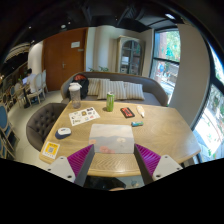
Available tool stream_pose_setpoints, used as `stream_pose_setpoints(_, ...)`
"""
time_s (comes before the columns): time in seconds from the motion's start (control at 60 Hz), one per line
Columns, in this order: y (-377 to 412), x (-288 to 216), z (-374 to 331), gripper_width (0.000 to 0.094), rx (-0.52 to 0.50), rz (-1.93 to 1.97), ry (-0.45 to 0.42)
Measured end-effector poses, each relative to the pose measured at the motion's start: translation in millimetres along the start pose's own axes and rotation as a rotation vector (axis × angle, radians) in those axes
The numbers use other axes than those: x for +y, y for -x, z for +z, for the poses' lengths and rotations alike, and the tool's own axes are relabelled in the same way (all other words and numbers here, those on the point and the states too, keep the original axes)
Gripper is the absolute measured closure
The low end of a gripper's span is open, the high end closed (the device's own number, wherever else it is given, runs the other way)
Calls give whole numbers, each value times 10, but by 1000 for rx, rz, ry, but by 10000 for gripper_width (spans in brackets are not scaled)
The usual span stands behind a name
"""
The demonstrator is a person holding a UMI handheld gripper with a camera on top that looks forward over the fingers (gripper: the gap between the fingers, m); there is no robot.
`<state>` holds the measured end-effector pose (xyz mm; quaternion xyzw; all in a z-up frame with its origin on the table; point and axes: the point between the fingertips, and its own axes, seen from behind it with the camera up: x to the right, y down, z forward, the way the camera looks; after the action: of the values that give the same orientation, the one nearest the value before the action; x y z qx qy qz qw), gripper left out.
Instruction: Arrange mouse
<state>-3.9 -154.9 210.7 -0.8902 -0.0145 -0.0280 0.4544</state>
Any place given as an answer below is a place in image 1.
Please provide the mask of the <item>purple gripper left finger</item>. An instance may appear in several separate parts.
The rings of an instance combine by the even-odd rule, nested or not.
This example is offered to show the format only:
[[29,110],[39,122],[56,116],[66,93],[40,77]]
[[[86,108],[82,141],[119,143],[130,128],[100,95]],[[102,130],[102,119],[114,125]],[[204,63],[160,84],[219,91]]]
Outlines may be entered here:
[[58,157],[46,170],[78,186],[83,186],[94,155],[94,145],[89,145],[68,157]]

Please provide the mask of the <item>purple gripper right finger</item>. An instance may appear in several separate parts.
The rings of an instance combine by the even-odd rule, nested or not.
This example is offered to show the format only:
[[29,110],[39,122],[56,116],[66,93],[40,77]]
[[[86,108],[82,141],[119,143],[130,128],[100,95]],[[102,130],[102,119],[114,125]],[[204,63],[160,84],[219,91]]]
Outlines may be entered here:
[[169,155],[160,156],[138,144],[134,145],[134,156],[145,185],[182,169]]

